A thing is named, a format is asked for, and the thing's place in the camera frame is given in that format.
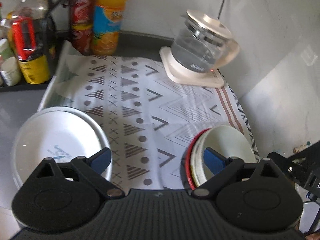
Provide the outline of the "white printed plate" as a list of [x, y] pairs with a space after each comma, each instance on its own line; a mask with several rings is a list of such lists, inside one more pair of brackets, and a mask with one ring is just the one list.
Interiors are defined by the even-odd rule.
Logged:
[[20, 128], [11, 150], [13, 179], [20, 188], [46, 157], [68, 163], [109, 147], [103, 129], [86, 113], [72, 107], [49, 107], [32, 115]]

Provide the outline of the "white capped spice jar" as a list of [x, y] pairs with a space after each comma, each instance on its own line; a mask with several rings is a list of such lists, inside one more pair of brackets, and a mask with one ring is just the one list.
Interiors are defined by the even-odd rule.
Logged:
[[9, 87], [15, 86], [20, 82], [22, 74], [15, 57], [10, 57], [3, 61], [1, 75]]

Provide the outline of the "yellow tin with utensils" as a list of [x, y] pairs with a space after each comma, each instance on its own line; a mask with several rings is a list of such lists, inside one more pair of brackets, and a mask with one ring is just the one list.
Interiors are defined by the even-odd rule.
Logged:
[[38, 85], [48, 81], [51, 77], [45, 55], [37, 56], [29, 60], [18, 59], [18, 63], [24, 79], [29, 84]]

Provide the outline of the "white bowl with floral pattern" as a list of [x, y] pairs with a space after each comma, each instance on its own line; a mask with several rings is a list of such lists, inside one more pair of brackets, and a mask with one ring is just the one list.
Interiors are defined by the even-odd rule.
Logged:
[[204, 163], [204, 150], [212, 148], [222, 156], [239, 157], [246, 163], [256, 163], [256, 155], [246, 137], [231, 126], [216, 126], [206, 131], [194, 145], [191, 154], [191, 172], [196, 187], [213, 177], [213, 172]]

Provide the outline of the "orange juice bottle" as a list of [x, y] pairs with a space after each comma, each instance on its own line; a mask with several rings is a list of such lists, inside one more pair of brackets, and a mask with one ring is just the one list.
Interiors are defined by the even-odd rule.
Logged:
[[91, 50], [95, 55], [116, 51], [127, 0], [95, 0]]

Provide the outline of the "red cola can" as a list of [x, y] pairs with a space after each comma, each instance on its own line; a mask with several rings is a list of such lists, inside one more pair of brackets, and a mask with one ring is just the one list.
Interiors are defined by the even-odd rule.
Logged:
[[72, 45], [80, 53], [88, 55], [91, 53], [92, 24], [72, 25]]
[[71, 0], [71, 25], [93, 23], [95, 0]]

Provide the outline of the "patterned white table cloth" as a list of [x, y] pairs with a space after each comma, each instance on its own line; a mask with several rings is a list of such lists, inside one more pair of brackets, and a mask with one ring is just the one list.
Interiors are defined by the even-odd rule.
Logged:
[[228, 125], [255, 140], [237, 96], [180, 85], [144, 57], [84, 56], [69, 42], [39, 108], [68, 106], [93, 118], [113, 153], [111, 181], [124, 191], [181, 189], [183, 155], [202, 130]]

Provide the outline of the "cream kettle heating base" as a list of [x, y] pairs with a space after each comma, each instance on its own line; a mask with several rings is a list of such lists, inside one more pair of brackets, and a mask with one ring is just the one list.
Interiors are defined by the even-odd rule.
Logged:
[[197, 73], [178, 63], [170, 47], [162, 47], [159, 51], [161, 61], [168, 78], [180, 85], [221, 88], [225, 82], [218, 72]]

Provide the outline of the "glass electric kettle cream lid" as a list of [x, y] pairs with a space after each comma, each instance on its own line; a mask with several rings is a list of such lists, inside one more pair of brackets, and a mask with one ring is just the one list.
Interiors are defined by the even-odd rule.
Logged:
[[186, 11], [185, 27], [171, 45], [174, 59], [184, 68], [207, 73], [233, 61], [240, 52], [231, 31], [198, 10]]

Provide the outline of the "red rimmed bowl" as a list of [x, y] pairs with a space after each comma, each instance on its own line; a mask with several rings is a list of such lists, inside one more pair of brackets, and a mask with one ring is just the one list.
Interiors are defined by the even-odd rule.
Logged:
[[194, 190], [196, 188], [195, 180], [193, 178], [192, 172], [191, 172], [191, 154], [194, 148], [194, 145], [197, 143], [201, 135], [203, 135], [206, 131], [209, 129], [204, 129], [201, 132], [199, 132], [191, 141], [187, 149], [185, 150], [182, 159], [181, 159], [181, 165], [180, 165], [180, 176], [181, 181], [183, 184], [183, 187], [186, 190]]

